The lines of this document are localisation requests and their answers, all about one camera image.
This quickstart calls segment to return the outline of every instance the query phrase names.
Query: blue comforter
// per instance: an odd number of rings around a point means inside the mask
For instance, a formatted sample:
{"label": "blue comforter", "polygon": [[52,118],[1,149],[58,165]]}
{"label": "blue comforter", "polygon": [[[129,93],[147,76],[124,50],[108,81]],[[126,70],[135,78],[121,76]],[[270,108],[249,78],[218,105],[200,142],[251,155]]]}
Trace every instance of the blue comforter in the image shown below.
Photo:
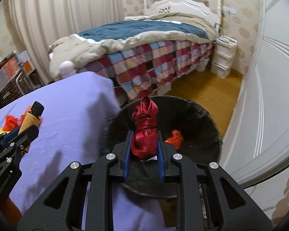
{"label": "blue comforter", "polygon": [[173,30],[186,34],[194,34],[200,38],[208,38],[207,33],[198,27],[186,23],[176,24],[164,21],[121,21],[85,30],[78,35],[86,39],[93,39],[94,41],[105,39],[125,40],[128,37],[133,37],[146,31]]}

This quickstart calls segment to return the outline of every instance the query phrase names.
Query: white headboard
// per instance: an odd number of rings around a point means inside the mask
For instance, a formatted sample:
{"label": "white headboard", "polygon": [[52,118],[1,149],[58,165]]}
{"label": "white headboard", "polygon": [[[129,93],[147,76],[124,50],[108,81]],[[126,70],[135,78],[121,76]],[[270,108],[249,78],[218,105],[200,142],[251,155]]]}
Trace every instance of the white headboard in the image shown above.
{"label": "white headboard", "polygon": [[217,15],[204,3],[208,0],[153,0],[148,8],[148,0],[144,0],[144,15],[156,15],[161,13],[182,12],[200,16],[215,27],[216,32],[222,20],[222,0],[217,1]]}

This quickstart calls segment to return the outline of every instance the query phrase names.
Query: purple tablecloth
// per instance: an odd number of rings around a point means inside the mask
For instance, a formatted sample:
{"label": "purple tablecloth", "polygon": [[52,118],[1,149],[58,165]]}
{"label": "purple tablecloth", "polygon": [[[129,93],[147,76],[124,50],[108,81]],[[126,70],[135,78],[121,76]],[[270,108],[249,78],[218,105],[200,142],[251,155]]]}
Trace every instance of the purple tablecloth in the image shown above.
{"label": "purple tablecloth", "polygon": [[[20,117],[34,101],[45,107],[39,137],[23,157],[22,177],[10,194],[22,213],[71,162],[96,161],[105,124],[120,110],[112,81],[85,72],[40,88],[5,106],[0,110],[0,127],[6,115]],[[165,229],[157,200],[134,195],[119,184],[113,190],[113,219],[115,231]]]}

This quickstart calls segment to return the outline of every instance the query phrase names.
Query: electrical outlet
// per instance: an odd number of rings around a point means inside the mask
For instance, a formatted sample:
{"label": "electrical outlet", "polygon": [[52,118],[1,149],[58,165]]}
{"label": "electrical outlet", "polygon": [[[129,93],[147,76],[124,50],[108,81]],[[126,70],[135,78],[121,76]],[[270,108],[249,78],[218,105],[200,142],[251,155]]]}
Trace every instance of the electrical outlet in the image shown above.
{"label": "electrical outlet", "polygon": [[230,8],[230,7],[226,7],[226,6],[223,6],[223,11],[227,12],[227,13],[234,14],[234,15],[237,14],[237,10],[236,9]]}

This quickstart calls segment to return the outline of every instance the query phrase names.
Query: bottle label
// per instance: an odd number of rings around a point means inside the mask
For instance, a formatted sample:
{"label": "bottle label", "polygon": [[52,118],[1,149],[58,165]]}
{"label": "bottle label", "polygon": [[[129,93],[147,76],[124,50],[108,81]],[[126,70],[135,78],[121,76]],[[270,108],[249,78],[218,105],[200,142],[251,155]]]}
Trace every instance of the bottle label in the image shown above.
{"label": "bottle label", "polygon": [[22,122],[22,125],[19,129],[18,134],[20,134],[25,129],[29,128],[32,125],[39,126],[40,120],[37,119],[35,116],[30,114],[29,112],[26,114],[24,121]]}

